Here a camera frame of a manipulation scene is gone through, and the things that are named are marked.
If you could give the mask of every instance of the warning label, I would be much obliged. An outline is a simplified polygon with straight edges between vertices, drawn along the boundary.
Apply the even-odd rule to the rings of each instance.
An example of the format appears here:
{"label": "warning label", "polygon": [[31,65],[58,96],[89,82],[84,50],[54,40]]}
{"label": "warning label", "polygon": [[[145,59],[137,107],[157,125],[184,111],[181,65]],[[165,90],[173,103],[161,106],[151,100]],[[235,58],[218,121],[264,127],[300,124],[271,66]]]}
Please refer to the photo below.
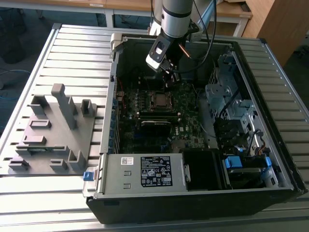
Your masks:
{"label": "warning label", "polygon": [[143,187],[173,186],[170,156],[140,158]]}

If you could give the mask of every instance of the barcode sticker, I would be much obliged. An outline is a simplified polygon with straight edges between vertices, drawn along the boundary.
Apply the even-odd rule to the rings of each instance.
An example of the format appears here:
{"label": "barcode sticker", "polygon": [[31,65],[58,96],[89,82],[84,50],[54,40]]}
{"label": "barcode sticker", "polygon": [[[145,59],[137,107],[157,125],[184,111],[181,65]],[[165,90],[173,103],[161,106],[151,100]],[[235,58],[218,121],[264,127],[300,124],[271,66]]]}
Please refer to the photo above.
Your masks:
{"label": "barcode sticker", "polygon": [[102,4],[90,4],[90,6],[95,6],[95,7],[103,7]]}
{"label": "barcode sticker", "polygon": [[121,157],[121,165],[133,165],[133,157]]}

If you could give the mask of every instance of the blue latch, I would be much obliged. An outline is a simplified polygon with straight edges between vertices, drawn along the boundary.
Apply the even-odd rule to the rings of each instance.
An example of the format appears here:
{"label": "blue latch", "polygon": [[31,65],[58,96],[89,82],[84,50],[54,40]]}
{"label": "blue latch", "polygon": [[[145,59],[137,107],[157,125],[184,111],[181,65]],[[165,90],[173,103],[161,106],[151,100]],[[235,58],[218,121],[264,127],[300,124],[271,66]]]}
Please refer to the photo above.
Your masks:
{"label": "blue latch", "polygon": [[94,181],[94,172],[84,172],[83,179],[84,181]]}
{"label": "blue latch", "polygon": [[226,168],[242,168],[239,156],[229,156],[225,159]]}
{"label": "blue latch", "polygon": [[270,167],[272,165],[270,158],[267,156],[265,160],[266,160],[267,167]]}

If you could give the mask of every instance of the floor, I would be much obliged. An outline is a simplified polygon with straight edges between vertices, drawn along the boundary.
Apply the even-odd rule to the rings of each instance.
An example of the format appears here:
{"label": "floor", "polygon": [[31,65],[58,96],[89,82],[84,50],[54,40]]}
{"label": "floor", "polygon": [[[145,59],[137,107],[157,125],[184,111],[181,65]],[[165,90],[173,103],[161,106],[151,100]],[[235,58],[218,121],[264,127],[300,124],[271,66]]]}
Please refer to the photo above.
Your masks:
{"label": "floor", "polygon": [[[20,35],[19,38],[26,51],[26,58],[14,65],[6,64],[0,58],[0,69],[23,69],[31,71],[54,23],[106,26],[105,16],[100,14],[43,11],[43,18],[41,19],[39,19],[39,15],[35,10],[24,10],[23,19],[27,31]],[[147,29],[149,22],[149,17],[121,17],[120,15],[116,15],[115,17],[115,25],[119,28]],[[309,54],[304,55],[301,59],[298,57],[298,54],[293,54],[285,65],[284,70],[308,107]],[[0,75],[0,81],[4,83],[4,88],[0,90],[0,97],[10,99],[18,98],[27,79],[28,75],[26,73],[6,73]],[[17,100],[3,100],[0,98],[0,135],[10,118],[16,102]]]}

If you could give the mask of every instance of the wire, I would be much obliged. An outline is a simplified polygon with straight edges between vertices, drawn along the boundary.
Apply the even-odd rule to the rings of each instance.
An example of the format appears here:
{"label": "wire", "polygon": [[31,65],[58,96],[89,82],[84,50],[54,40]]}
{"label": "wire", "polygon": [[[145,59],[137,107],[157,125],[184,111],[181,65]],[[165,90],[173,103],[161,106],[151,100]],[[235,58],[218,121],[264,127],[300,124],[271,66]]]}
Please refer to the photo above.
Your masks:
{"label": "wire", "polygon": [[4,98],[4,97],[0,97],[0,99],[12,101],[12,100],[17,100],[19,98]]}
{"label": "wire", "polygon": [[204,28],[204,31],[205,31],[205,34],[206,34],[206,38],[207,38],[208,46],[210,46],[209,35],[208,35],[207,28],[206,28],[206,26],[205,26],[205,24],[204,24],[204,21],[202,20],[201,14],[199,13],[199,11],[198,11],[198,9],[197,9],[197,4],[195,3],[195,0],[193,1],[193,3],[194,3],[194,6],[195,6],[195,9],[197,10],[198,16],[199,16],[199,18],[200,18],[200,20],[201,20],[201,23],[202,23],[202,25],[203,25],[203,28]]}
{"label": "wire", "polygon": [[263,145],[258,149],[257,154],[260,156],[262,154],[262,151],[265,149],[266,147],[266,143],[263,140],[263,138],[260,136],[260,140],[262,141]]}
{"label": "wire", "polygon": [[3,74],[6,74],[6,73],[28,73],[29,75],[31,74],[29,71],[27,70],[22,70],[22,69],[13,69],[13,70],[7,70],[7,69],[3,69],[3,68],[0,68],[2,70],[5,70],[4,72],[0,73],[0,75],[3,75]]}
{"label": "wire", "polygon": [[251,146],[252,146],[252,142],[253,142],[254,136],[255,136],[258,132],[260,132],[260,131],[261,131],[260,129],[256,129],[256,130],[253,132],[253,134],[252,134],[252,136],[251,136],[251,138],[250,138],[250,140],[249,140],[247,156],[250,155],[250,149],[251,149]]}
{"label": "wire", "polygon": [[[208,46],[208,50],[207,50],[207,53],[204,56],[204,59],[202,60],[202,62],[200,64],[198,64],[197,66],[195,66],[195,67],[193,67],[191,69],[188,69],[188,70],[185,70],[185,71],[173,70],[174,73],[189,73],[189,72],[192,72],[192,71],[200,68],[205,63],[206,58],[208,57],[208,54],[209,54],[209,52],[211,50],[211,47],[212,47],[212,44],[213,44],[213,41],[214,41],[214,36],[216,34],[216,28],[217,28],[217,4],[216,4],[216,0],[212,0],[212,1],[213,1],[213,13],[214,13],[214,16],[213,16],[214,17],[214,25],[213,25],[213,32],[212,32],[211,42],[210,42],[210,44]],[[201,15],[200,15],[198,9],[197,9],[197,12],[198,12],[198,16],[200,17],[200,20],[201,20],[201,22],[203,24],[203,27],[206,28],[206,26],[204,24],[204,21],[203,21]]]}
{"label": "wire", "polygon": [[194,85],[192,84],[194,92],[197,94],[197,90],[194,88]]}
{"label": "wire", "polygon": [[119,84],[120,84],[120,88],[121,88],[121,91],[122,91],[122,105],[124,107],[124,109],[126,108],[126,105],[125,105],[125,101],[124,101],[124,97],[125,97],[125,92],[124,92],[124,88],[122,86],[122,82],[119,78],[117,78]]}
{"label": "wire", "polygon": [[211,135],[211,134],[209,134],[204,128],[203,128],[203,126],[202,126],[202,124],[200,123],[200,126],[201,126],[201,128],[203,129],[203,131],[207,134],[207,135],[209,135],[210,137],[212,137],[212,138],[215,138],[215,139],[217,139],[217,137],[216,136],[213,136],[213,135]]}
{"label": "wire", "polygon": [[140,19],[140,17],[138,16],[137,19],[136,19],[136,21],[135,21],[135,24],[137,24],[137,21],[138,21],[139,19]]}
{"label": "wire", "polygon": [[197,103],[198,103],[198,98],[199,98],[199,94],[201,93],[201,89],[199,90],[198,94],[197,94]]}
{"label": "wire", "polygon": [[151,26],[152,23],[153,23],[153,15],[155,16],[154,7],[153,7],[153,0],[150,0],[150,4],[151,4],[151,13],[150,13],[150,26]]}
{"label": "wire", "polygon": [[145,79],[145,81],[146,81],[146,84],[147,84],[148,90],[149,90],[149,92],[150,92],[150,87],[149,87],[149,84],[148,84],[148,81],[147,81],[146,76],[144,76],[144,79]]}
{"label": "wire", "polygon": [[239,93],[239,88],[235,91],[235,93],[231,96],[230,100],[228,100],[227,104],[223,107],[218,118],[221,118],[223,112],[229,107],[229,105],[232,103],[232,101],[235,99],[238,93]]}

